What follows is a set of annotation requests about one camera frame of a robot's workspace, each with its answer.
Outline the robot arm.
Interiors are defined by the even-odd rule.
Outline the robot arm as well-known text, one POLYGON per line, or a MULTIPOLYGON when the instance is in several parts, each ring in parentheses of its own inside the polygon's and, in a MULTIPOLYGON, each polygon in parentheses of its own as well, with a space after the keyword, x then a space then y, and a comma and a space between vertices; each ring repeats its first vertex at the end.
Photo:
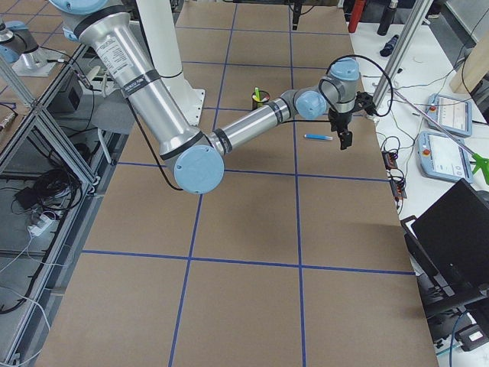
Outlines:
POLYGON ((291 89, 224 128, 205 135, 177 106, 129 28, 130 15, 120 1, 54 1, 63 16, 66 37, 94 49, 125 98, 136 108, 160 145, 160 157, 182 190, 204 194, 221 182, 223 156, 296 115, 316 119, 328 113, 341 148, 351 146, 348 130, 356 110, 358 62, 333 62, 318 85, 291 89))

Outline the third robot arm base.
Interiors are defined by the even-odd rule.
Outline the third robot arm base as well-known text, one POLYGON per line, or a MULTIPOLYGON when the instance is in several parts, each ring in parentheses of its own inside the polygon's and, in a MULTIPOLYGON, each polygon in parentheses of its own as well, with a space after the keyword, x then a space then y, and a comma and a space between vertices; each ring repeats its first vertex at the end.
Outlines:
POLYGON ((1 58, 19 76, 48 77, 63 59, 57 52, 42 49, 22 21, 1 19, 1 58))

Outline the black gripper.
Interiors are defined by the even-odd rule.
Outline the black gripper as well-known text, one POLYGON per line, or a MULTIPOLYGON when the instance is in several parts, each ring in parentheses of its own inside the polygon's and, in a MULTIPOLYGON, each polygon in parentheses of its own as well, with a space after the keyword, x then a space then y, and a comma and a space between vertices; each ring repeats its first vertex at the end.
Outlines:
POLYGON ((353 134, 348 130, 352 114, 350 112, 337 112, 334 109, 328 110, 328 119, 331 125, 331 131, 338 133, 340 140, 340 149, 346 150, 351 147, 353 134))

